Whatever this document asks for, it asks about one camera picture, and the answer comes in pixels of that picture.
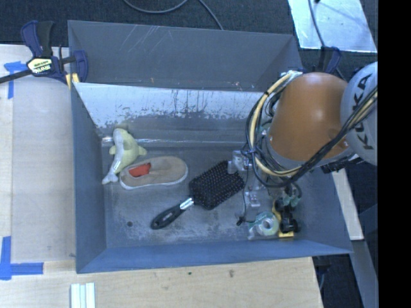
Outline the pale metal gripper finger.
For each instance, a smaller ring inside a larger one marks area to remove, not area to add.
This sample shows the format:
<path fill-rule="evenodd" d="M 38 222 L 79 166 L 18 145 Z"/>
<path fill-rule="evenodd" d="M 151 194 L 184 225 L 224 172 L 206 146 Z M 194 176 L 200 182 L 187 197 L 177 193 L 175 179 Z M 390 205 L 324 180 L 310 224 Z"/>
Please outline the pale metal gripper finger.
<path fill-rule="evenodd" d="M 261 206 L 259 199 L 260 188 L 253 186 L 246 186 L 243 193 L 243 200 L 246 209 L 258 209 Z"/>
<path fill-rule="evenodd" d="M 245 173 L 252 171 L 252 162 L 240 150 L 234 150 L 231 153 L 231 159 L 227 162 L 227 172 L 234 174 L 235 172 Z"/>

